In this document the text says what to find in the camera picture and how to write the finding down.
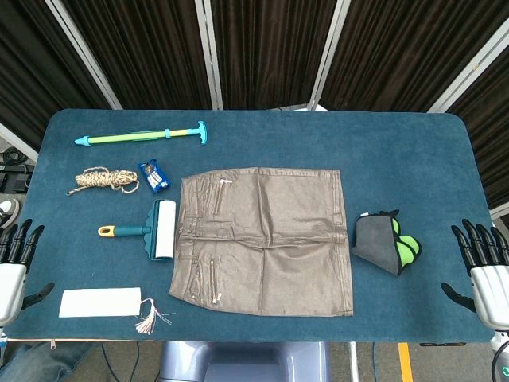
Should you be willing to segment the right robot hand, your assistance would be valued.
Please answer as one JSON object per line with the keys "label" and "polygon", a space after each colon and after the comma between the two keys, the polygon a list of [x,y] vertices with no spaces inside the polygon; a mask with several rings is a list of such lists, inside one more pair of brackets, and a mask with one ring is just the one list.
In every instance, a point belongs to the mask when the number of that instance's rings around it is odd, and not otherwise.
{"label": "right robot hand", "polygon": [[489,329],[508,331],[508,241],[495,226],[473,224],[463,219],[464,229],[453,225],[467,275],[472,286],[472,297],[457,293],[449,284],[442,283],[445,295],[464,308],[477,314]]}

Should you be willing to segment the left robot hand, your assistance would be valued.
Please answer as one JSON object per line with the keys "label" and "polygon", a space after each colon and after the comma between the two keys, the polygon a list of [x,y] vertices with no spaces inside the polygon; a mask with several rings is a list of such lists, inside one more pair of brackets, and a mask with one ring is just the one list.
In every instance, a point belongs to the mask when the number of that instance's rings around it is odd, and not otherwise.
{"label": "left robot hand", "polygon": [[21,311],[42,302],[54,289],[47,283],[35,294],[26,295],[26,280],[45,226],[37,226],[30,235],[32,220],[1,230],[1,329],[11,324]]}

